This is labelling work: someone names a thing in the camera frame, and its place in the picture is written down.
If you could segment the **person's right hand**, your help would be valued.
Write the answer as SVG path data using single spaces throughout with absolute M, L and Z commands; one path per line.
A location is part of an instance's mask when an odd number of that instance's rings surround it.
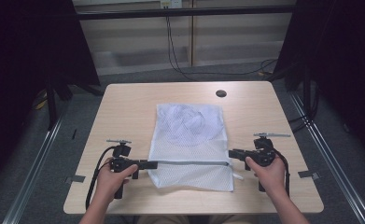
M 275 157 L 273 162 L 266 167 L 258 165 L 249 157 L 246 157 L 246 164 L 257 175 L 259 182 L 269 197 L 287 195 L 285 189 L 285 165 L 279 157 Z

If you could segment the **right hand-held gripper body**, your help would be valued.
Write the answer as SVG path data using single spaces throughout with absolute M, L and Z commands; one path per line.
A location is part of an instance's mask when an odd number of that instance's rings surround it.
M 279 157 L 285 165 L 285 189 L 289 192 L 289 168 L 288 161 L 275 147 L 271 137 L 289 137 L 283 133 L 254 133 L 257 139 L 254 140 L 254 150 L 246 151 L 245 156 L 251 158 L 255 163 L 262 167 L 269 166 L 275 157 Z

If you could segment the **silver floor rail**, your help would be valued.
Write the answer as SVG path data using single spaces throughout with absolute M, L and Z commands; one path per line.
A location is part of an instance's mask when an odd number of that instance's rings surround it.
M 307 113 L 303 110 L 303 102 L 301 98 L 297 93 L 291 93 L 289 96 L 298 113 L 302 116 L 305 128 L 308 130 L 312 139 L 316 143 L 316 147 L 324 158 L 325 163 L 330 168 L 336 183 L 338 184 L 349 206 L 357 217 L 358 222 L 360 224 L 365 224 L 365 202 L 363 202 L 355 187 L 348 179 L 340 163 L 332 153 L 331 148 L 323 137 L 321 131 L 311 119 L 307 118 Z
M 2 224 L 19 224 L 21 216 L 34 191 L 35 183 L 40 176 L 42 167 L 62 126 L 65 112 L 66 109 L 63 108 L 60 116 L 55 120 L 53 126 L 47 131 L 46 137 L 36 154 L 34 163 L 31 166 L 28 175 L 24 179 L 22 187 L 15 197 L 12 205 L 9 207 Z

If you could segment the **grey tape strip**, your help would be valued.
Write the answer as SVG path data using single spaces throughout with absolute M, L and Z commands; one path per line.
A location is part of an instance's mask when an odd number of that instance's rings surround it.
M 320 178 L 320 174 L 318 172 L 311 171 L 300 171 L 298 172 L 300 178 L 308 178 L 311 177 L 313 180 L 317 180 Z
M 83 183 L 86 176 L 83 175 L 73 175 L 73 176 L 67 176 L 64 180 L 64 183 L 66 184 L 72 184 L 73 182 Z

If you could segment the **black metal stand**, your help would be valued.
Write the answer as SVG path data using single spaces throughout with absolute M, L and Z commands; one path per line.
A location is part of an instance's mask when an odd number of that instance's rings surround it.
M 72 98 L 73 93 L 68 87 L 68 79 L 66 77 L 48 76 L 46 80 L 46 94 L 49 108 L 48 130 L 50 131 L 58 120 L 55 94 L 58 94 L 62 101 L 68 101 Z

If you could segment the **person's left hand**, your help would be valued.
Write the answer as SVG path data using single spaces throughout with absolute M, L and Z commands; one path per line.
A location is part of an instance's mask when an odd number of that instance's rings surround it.
M 138 170 L 138 166 L 133 164 L 120 173 L 115 173 L 110 168 L 111 159 L 107 158 L 102 165 L 97 178 L 97 185 L 92 203 L 109 205 L 114 200 L 114 195 L 118 189 L 128 182 L 128 177 Z

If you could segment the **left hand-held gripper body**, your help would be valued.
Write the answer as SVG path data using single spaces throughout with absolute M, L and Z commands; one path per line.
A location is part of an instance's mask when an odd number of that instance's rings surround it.
M 114 193 L 115 199 L 121 199 L 123 196 L 123 186 L 128 178 L 137 179 L 139 175 L 139 161 L 128 158 L 131 148 L 129 142 L 120 140 L 117 146 L 112 147 L 112 157 L 108 162 L 111 173 L 119 179 L 117 189 Z

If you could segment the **black horizontal bar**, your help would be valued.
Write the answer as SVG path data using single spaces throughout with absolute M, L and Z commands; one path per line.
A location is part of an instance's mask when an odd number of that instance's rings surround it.
M 144 9 L 129 11 L 81 12 L 76 15 L 80 21 L 112 20 L 112 19 L 140 19 L 159 17 L 212 16 L 212 15 L 240 15 L 240 14 L 273 14 L 290 13 L 295 6 L 264 6 L 264 7 L 200 7 L 200 8 L 171 8 Z

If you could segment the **black curtain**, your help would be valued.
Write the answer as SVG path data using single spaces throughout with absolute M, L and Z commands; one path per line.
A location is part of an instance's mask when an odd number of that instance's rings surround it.
M 274 71 L 310 75 L 365 148 L 365 0 L 297 0 Z
M 75 15 L 73 0 L 0 0 L 0 170 L 40 91 L 99 83 Z

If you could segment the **white mesh laundry bag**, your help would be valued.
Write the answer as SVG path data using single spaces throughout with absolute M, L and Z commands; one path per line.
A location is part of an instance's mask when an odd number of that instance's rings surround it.
M 158 162 L 149 176 L 157 188 L 185 186 L 217 191 L 233 191 L 234 173 L 226 141 L 215 140 L 195 147 L 169 143 L 157 128 L 157 120 L 148 158 Z

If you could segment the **white wall outlet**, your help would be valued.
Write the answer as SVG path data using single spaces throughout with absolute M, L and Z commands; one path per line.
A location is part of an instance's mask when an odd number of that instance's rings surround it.
M 160 0 L 161 8 L 182 8 L 182 0 Z

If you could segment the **crumpled white garment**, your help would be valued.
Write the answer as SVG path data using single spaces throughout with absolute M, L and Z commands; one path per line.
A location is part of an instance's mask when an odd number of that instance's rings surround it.
M 157 106 L 157 115 L 161 136 L 176 146 L 195 147 L 227 140 L 218 105 L 162 104 Z

